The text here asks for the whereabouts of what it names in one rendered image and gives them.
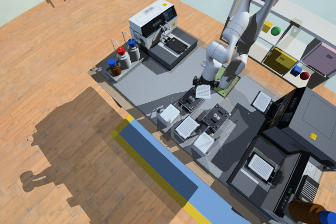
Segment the brown glass bottle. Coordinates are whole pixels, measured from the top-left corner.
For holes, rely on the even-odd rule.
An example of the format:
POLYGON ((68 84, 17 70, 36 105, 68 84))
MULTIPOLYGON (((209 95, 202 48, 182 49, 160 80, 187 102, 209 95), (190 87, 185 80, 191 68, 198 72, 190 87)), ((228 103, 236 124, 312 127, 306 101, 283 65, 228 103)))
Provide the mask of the brown glass bottle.
POLYGON ((111 70, 111 72, 112 72, 112 74, 114 76, 119 76, 121 74, 121 69, 120 69, 120 67, 119 67, 118 64, 117 64, 117 68, 116 69, 111 69, 111 67, 109 67, 109 68, 110 68, 110 70, 111 70))

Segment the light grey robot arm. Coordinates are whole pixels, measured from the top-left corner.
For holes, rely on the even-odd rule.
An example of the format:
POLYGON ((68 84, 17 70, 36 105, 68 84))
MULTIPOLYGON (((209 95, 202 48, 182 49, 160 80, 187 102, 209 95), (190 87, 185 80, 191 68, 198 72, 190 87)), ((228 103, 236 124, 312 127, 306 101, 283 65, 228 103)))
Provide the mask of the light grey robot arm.
POLYGON ((205 80, 215 80, 222 64, 229 62, 232 54, 230 64, 220 78, 219 86, 223 89, 229 88, 238 74, 243 71, 247 63, 249 50, 257 40, 276 0, 262 1, 265 1, 263 7, 249 17, 251 0, 242 0, 234 17, 222 33, 229 46, 217 40, 209 43, 206 49, 206 61, 201 62, 201 66, 204 68, 202 76, 205 80), (234 51, 237 42, 238 45, 234 51))

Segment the red bottle cap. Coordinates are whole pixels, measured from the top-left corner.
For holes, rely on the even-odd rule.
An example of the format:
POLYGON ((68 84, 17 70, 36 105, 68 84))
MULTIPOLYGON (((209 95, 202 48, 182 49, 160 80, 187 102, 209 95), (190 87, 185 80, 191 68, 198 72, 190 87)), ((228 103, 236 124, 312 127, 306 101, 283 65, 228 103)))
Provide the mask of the red bottle cap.
POLYGON ((119 55, 122 55, 122 54, 125 53, 125 49, 124 49, 124 47, 120 47, 120 48, 119 47, 117 48, 117 52, 118 52, 119 55), (120 50, 120 48, 121 48, 121 50, 120 50))

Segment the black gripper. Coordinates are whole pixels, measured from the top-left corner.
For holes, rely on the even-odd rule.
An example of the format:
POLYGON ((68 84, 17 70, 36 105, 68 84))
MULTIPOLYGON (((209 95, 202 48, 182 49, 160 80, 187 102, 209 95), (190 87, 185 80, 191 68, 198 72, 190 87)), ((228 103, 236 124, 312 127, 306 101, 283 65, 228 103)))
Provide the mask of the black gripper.
POLYGON ((203 76, 201 75, 200 78, 197 78, 197 76, 194 77, 193 79, 193 85, 195 85, 195 89, 197 89, 197 86, 201 86, 203 84, 205 85, 210 85, 211 86, 211 90, 213 90, 214 87, 218 88, 219 86, 219 79, 215 79, 213 81, 207 81, 203 78, 203 76), (214 82, 216 82, 216 84, 214 84, 214 82))

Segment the brown bottle body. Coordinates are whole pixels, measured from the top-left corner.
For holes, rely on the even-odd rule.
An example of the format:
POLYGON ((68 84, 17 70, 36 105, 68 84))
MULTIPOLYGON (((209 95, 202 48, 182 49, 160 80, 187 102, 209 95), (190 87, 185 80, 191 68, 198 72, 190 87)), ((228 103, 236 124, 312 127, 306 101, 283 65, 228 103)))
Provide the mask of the brown bottle body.
POLYGON ((326 210, 322 205, 296 199, 292 200, 288 206, 292 218, 306 224, 316 224, 312 217, 312 212, 315 208, 326 210))

